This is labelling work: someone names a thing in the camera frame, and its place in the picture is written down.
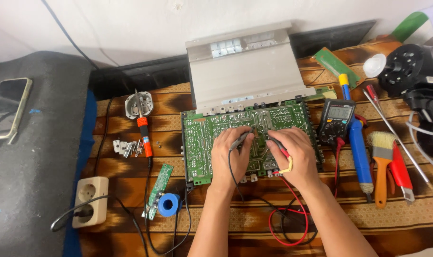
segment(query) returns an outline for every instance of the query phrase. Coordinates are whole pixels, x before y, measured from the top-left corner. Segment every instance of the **human hand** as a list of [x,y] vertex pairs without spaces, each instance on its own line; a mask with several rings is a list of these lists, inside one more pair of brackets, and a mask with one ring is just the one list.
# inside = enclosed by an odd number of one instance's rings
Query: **human hand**
[[[283,177],[294,185],[299,191],[306,191],[321,185],[316,169],[315,150],[311,146],[310,138],[297,127],[280,129],[278,131],[269,130],[269,137],[280,141],[293,158],[293,169],[283,173]],[[267,141],[267,146],[277,161],[280,170],[288,168],[288,159],[280,151],[277,144],[271,140]]]
[[[236,141],[240,135],[250,131],[249,126],[240,126],[238,128],[228,128],[213,141],[212,148],[212,169],[213,179],[211,187],[219,191],[232,193],[236,188],[229,170],[227,156],[231,144]],[[248,159],[250,157],[250,148],[253,142],[254,134],[249,133],[242,143],[240,153],[237,149],[231,152],[231,168],[237,183],[245,176],[247,171]]]

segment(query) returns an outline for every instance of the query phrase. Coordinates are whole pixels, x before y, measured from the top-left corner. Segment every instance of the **white wall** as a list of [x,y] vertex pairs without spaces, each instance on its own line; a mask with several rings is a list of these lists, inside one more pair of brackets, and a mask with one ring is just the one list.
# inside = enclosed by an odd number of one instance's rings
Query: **white wall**
[[[93,60],[125,65],[185,54],[185,41],[283,20],[297,32],[377,19],[390,33],[433,0],[48,0]],[[0,62],[39,50],[78,54],[40,0],[0,0]]]

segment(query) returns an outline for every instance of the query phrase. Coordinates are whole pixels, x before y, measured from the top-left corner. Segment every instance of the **red utility knife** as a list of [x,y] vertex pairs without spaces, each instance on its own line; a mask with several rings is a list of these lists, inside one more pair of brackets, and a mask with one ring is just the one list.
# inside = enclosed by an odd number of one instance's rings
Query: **red utility knife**
[[389,168],[391,169],[396,184],[401,187],[402,192],[404,193],[405,201],[407,204],[411,204],[415,201],[412,181],[408,175],[407,167],[405,166],[399,147],[397,147],[395,141],[393,144],[392,162],[389,164]]

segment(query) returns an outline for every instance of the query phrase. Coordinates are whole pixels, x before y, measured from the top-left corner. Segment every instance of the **brush bristles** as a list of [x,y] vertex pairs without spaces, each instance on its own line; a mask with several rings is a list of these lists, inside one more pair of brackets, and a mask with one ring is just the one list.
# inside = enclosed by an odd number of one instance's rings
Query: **brush bristles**
[[393,133],[374,131],[370,133],[367,140],[376,147],[392,149],[396,136]]

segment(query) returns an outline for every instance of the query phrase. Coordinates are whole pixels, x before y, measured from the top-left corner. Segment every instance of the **blue fabric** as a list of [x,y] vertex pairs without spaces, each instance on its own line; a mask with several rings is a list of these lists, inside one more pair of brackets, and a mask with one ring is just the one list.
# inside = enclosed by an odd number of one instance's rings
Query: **blue fabric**
[[[74,178],[74,189],[71,200],[71,208],[75,203],[77,182],[80,179],[82,170],[88,161],[91,149],[94,145],[93,129],[96,125],[96,98],[92,91],[88,90],[86,96],[85,116],[83,118],[82,134],[80,136],[79,154],[77,157],[77,167]],[[80,249],[79,231],[72,228],[72,219],[66,224],[66,236],[64,238],[63,257],[82,257]]]

